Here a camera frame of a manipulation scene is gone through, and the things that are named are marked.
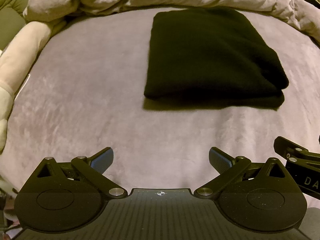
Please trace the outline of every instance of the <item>bed sheet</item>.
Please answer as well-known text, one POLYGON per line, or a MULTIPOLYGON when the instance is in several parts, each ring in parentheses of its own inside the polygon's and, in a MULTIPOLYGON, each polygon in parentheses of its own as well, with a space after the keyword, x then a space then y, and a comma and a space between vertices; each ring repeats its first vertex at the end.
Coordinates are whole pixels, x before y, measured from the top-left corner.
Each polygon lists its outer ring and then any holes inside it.
MULTIPOLYGON (((319 47, 272 16, 239 10, 277 52, 289 79, 278 111, 163 107, 145 99, 153 17, 172 9, 82 17, 54 36, 15 100, 0 175, 19 190, 46 156, 69 162, 112 147, 104 175, 128 192, 194 191, 218 175, 208 159, 213 146, 265 162, 278 157, 273 141, 283 136, 320 152, 319 47)), ((308 207, 320 207, 306 197, 308 207)))

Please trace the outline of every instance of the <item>folded black cloth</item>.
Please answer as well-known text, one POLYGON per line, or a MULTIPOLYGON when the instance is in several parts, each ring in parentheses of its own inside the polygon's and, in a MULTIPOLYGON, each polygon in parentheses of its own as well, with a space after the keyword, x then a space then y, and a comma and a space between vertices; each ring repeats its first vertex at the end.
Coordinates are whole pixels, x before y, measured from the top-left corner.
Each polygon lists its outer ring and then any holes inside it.
POLYGON ((276 52, 236 10, 193 8, 154 17, 146 98, 277 108, 288 85, 276 52))

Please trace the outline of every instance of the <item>white cable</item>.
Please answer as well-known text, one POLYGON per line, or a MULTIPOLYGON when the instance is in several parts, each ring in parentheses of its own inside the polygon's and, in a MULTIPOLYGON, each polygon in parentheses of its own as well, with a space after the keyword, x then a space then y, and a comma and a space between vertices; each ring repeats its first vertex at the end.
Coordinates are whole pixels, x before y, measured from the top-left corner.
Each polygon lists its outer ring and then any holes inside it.
POLYGON ((27 84, 28 80, 30 78, 30 74, 28 74, 27 80, 25 81, 25 83, 23 84, 23 86, 20 88, 18 94, 16 95, 16 98, 14 99, 14 101, 17 99, 18 95, 20 94, 20 92, 22 91, 22 89, 24 88, 24 86, 27 84))

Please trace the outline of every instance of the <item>crosshair symbol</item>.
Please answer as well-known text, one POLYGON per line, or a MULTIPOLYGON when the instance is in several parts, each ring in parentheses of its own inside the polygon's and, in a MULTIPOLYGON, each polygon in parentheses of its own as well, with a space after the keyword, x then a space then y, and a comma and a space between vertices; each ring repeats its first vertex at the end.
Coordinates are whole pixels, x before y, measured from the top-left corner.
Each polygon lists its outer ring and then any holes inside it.
POLYGON ((159 191, 158 193, 155 193, 155 194, 157 194, 159 196, 163 196, 164 194, 167 194, 167 193, 164 193, 163 191, 159 191))

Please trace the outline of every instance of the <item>metal screw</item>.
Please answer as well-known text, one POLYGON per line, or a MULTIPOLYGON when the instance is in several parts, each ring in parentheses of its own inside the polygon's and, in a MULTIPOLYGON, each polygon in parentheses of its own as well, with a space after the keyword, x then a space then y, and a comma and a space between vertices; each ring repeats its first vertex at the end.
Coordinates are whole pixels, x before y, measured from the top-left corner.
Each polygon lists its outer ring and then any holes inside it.
POLYGON ((119 187, 115 187, 115 188, 112 188, 111 190, 109 190, 109 194, 111 194, 113 196, 120 196, 123 193, 124 193, 124 190, 119 187))
POLYGON ((207 188, 207 187, 201 187, 197 189, 198 194, 202 196, 209 196, 213 193, 212 189, 207 188))

